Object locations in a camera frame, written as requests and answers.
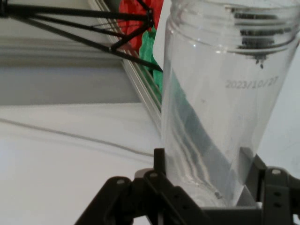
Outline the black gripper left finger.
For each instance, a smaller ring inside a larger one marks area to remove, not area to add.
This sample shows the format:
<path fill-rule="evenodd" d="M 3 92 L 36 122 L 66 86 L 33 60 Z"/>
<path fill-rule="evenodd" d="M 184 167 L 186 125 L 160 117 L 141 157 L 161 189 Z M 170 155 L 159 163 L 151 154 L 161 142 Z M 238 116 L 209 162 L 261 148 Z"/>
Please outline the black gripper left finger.
<path fill-rule="evenodd" d="M 154 165 L 141 178 L 112 177 L 77 225 L 132 225 L 146 216 L 151 225 L 209 225 L 209 216 L 165 175 L 165 151 L 154 149 Z"/>

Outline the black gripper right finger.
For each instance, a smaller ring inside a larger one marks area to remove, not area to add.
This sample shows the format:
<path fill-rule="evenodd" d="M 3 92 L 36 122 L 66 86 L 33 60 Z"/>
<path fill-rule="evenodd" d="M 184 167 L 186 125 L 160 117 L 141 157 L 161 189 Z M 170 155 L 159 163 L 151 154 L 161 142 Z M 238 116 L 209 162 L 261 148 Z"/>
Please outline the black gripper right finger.
<path fill-rule="evenodd" d="M 251 225 L 293 225 L 300 215 L 300 180 L 280 167 L 267 166 L 250 148 L 240 148 L 240 162 L 250 166 L 245 189 L 261 207 L 246 215 Z"/>

